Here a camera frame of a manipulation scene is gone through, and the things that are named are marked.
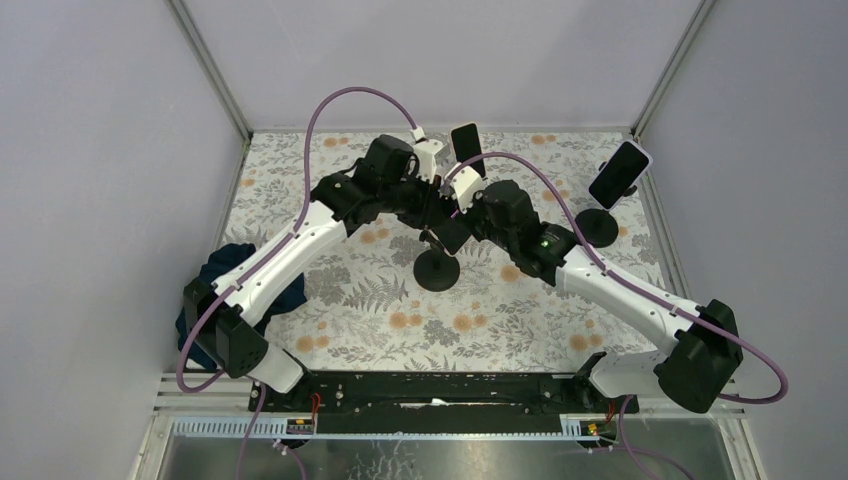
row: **floral tablecloth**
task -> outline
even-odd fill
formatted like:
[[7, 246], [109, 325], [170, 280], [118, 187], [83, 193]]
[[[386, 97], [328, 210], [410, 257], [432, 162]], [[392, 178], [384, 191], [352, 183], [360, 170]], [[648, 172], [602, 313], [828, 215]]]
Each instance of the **floral tablecloth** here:
[[[319, 134], [312, 182], [353, 164], [379, 133]], [[408, 140], [408, 134], [396, 134]], [[433, 135], [447, 143], [445, 135]], [[300, 209], [304, 135], [253, 138], [222, 243], [271, 238]], [[484, 151], [535, 163], [573, 211], [594, 206], [586, 189], [622, 141], [619, 133], [484, 133]], [[453, 163], [449, 155], [443, 164]], [[506, 159], [487, 161], [490, 181], [514, 179], [546, 221], [566, 220], [540, 181]], [[639, 193], [613, 211], [619, 240], [604, 255], [662, 285], [658, 256]], [[457, 255], [462, 273], [449, 291], [421, 289], [412, 263], [426, 247], [418, 232], [381, 215], [306, 271], [308, 301], [274, 317], [266, 337], [311, 368], [361, 370], [575, 371], [598, 350], [640, 352], [652, 345], [583, 298], [524, 276], [489, 242], [469, 240]]]

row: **black circular base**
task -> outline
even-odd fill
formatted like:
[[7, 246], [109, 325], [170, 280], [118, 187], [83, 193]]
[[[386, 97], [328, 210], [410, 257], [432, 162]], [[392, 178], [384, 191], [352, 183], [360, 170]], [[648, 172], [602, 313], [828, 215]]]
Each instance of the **black circular base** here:
[[606, 210], [590, 208], [577, 214], [574, 219], [583, 236], [593, 247], [604, 248], [618, 238], [618, 222]]
[[459, 261], [443, 252], [430, 249], [415, 259], [412, 274], [424, 290], [444, 292], [459, 280]]

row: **black mounting plate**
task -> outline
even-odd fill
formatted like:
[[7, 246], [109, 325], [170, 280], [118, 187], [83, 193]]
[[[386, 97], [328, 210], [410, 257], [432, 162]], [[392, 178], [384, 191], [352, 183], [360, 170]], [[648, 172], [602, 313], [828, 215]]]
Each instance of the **black mounting plate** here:
[[[571, 374], [315, 370], [287, 394], [268, 389], [262, 411], [308, 415], [315, 393], [327, 434], [559, 433], [560, 414], [606, 414], [624, 400], [603, 398]], [[258, 392], [250, 411], [257, 402]], [[638, 411], [631, 401], [627, 413]]]

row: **gray wall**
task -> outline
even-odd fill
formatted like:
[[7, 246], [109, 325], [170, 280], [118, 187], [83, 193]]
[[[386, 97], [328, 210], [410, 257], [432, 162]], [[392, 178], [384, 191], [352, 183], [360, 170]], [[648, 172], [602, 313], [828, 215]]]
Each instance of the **gray wall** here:
[[[782, 365], [751, 408], [770, 478], [844, 478], [848, 158], [843, 0], [719, 2], [645, 135], [686, 276]], [[776, 382], [747, 356], [749, 393]]]
[[[190, 0], [247, 120], [304, 128], [350, 85], [425, 126], [626, 126], [698, 0]], [[335, 102], [322, 127], [402, 127], [390, 105]]]
[[5, 0], [0, 65], [0, 478], [126, 478], [240, 141], [161, 0]]

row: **white bracket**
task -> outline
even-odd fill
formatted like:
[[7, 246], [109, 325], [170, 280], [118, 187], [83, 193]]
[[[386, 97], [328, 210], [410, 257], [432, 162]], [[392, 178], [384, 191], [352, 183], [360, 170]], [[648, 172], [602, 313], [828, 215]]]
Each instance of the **white bracket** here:
[[427, 183], [433, 183], [436, 178], [436, 155], [445, 148], [445, 144], [433, 139], [420, 141], [412, 146], [412, 151], [415, 152], [418, 158], [418, 175], [417, 177]]
[[[454, 165], [445, 178], [453, 174], [460, 165], [459, 163]], [[459, 210], [462, 213], [465, 213], [471, 208], [471, 205], [474, 203], [474, 194], [485, 188], [480, 174], [471, 167], [465, 167], [457, 172], [451, 179], [449, 186], [453, 189], [453, 198], [456, 199], [456, 203], [459, 205]]]

